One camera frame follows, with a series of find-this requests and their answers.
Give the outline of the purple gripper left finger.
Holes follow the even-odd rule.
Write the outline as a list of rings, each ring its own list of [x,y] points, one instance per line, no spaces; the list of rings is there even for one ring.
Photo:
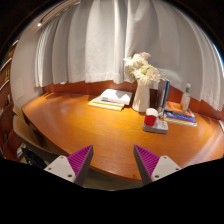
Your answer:
[[[69,156],[58,156],[45,168],[45,171],[82,186],[92,157],[93,146],[89,145]]]

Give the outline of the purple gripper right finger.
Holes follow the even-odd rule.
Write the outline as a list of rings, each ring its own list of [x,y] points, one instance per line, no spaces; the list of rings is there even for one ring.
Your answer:
[[[180,170],[180,167],[167,155],[158,156],[138,145],[134,146],[134,157],[144,185]]]

